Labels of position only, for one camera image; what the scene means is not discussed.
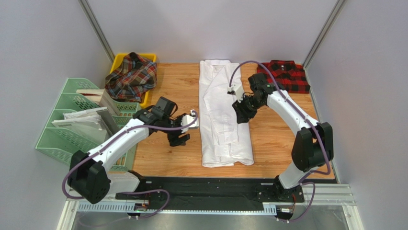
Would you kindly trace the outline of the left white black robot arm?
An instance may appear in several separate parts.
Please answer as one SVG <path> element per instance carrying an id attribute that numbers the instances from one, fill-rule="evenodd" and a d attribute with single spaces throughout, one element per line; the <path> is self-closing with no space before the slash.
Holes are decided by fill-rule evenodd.
<path id="1" fill-rule="evenodd" d="M 91 204 L 110 194 L 141 195 L 142 192 L 137 191 L 141 179 L 136 173 L 109 175 L 108 172 L 120 157 L 155 132 L 167 134 L 172 147 L 185 145 L 190 138 L 187 131 L 199 127 L 198 113 L 191 110 L 174 118 L 173 111 L 177 109 L 175 102 L 160 97 L 155 105 L 137 111 L 104 143 L 88 152 L 75 152 L 62 182 L 63 194 L 70 199 L 86 199 Z"/>

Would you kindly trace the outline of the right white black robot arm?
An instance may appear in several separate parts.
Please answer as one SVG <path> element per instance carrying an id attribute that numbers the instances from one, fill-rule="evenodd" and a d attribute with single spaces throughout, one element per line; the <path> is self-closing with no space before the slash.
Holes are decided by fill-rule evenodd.
<path id="1" fill-rule="evenodd" d="M 258 109 L 266 106 L 275 111 L 289 126 L 295 136 L 291 151 L 292 162 L 275 178 L 272 195 L 276 200 L 286 201 L 293 197 L 300 184 L 321 166 L 330 166 L 334 158 L 333 129 L 328 123 L 321 123 L 301 109 L 283 86 L 268 81 L 264 73 L 248 78 L 251 93 L 242 86 L 230 83 L 227 92 L 236 97 L 232 104 L 237 123 L 247 123 Z"/>

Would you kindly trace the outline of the white long sleeve shirt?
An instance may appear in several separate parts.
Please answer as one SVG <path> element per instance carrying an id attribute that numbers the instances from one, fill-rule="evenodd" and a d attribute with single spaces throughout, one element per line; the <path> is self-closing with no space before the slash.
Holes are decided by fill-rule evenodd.
<path id="1" fill-rule="evenodd" d="M 200 61 L 199 119 L 202 165 L 208 168 L 254 163 L 248 123 L 237 123 L 232 107 L 236 97 L 227 93 L 229 83 L 242 86 L 238 63 Z"/>

